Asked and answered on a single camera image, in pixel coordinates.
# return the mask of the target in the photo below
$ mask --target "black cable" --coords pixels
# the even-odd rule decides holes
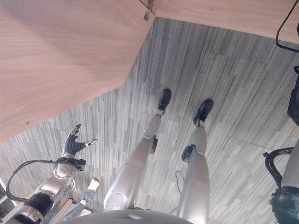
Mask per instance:
[[[173,209],[169,214],[173,213],[178,207],[176,207],[175,209]]]
[[[283,23],[281,24],[281,26],[279,27],[277,33],[276,33],[276,39],[275,39],[275,43],[277,46],[279,46],[280,48],[283,48],[283,49],[286,49],[286,50],[290,50],[290,51],[293,51],[293,52],[296,52],[296,53],[299,53],[299,50],[297,49],[293,49],[293,48],[289,48],[289,47],[286,47],[286,46],[283,46],[281,45],[279,42],[278,42],[278,36],[279,36],[279,32],[281,30],[281,28],[284,26],[285,22],[287,21],[287,19],[290,17],[292,11],[294,10],[294,8],[296,7],[297,3],[298,3],[299,0],[296,0],[293,7],[291,8],[289,14],[286,16],[285,20],[283,21]]]
[[[181,195],[182,192],[181,192],[181,190],[180,190],[179,187],[178,187],[178,176],[177,176],[177,173],[180,173],[180,174],[181,174],[181,176],[182,176],[182,178],[183,178],[183,181],[185,181],[185,180],[184,180],[184,176],[183,176],[182,172],[179,171],[179,170],[177,170],[176,173],[175,173],[175,176],[176,176],[176,179],[177,179],[177,188],[178,188],[179,194]]]
[[[177,173],[180,173],[180,174],[181,174],[181,176],[182,176],[182,178],[183,178],[183,181],[185,181],[185,179],[184,179],[184,175],[182,174],[182,172],[179,171],[179,170],[177,170],[176,173],[175,173],[175,176],[176,176],[176,180],[177,180],[177,188],[178,188],[179,194],[181,195],[182,192],[181,192],[181,190],[180,190],[179,187],[178,187],[178,176],[177,176]],[[171,212],[169,212],[169,214],[173,213],[173,212],[175,211],[175,209],[177,209],[177,208],[178,208],[178,207],[174,208]]]
[[[14,175],[17,174],[17,172],[19,172],[22,168],[24,168],[25,166],[35,163],[35,162],[41,162],[41,163],[49,163],[49,164],[56,164],[58,163],[57,161],[52,161],[52,160],[30,160],[27,162],[22,163],[21,165],[19,165],[19,167],[13,172],[13,174],[11,175],[11,177],[9,178],[8,182],[7,182],[7,186],[6,186],[6,196],[13,200],[13,201],[19,201],[19,202],[26,202],[28,199],[26,198],[22,198],[22,197],[16,197],[14,195],[11,194],[10,189],[9,189],[9,185],[10,182],[12,180],[12,178],[14,177]]]
[[[299,66],[294,67],[295,72],[299,75]]]
[[[274,150],[273,152],[271,152],[269,154],[268,153],[264,154],[264,156],[266,157],[265,158],[266,168],[269,171],[269,173],[272,175],[279,190],[282,190],[282,188],[281,188],[282,176],[274,165],[274,159],[280,155],[290,154],[292,152],[292,150],[293,150],[293,147],[281,148],[281,149]]]

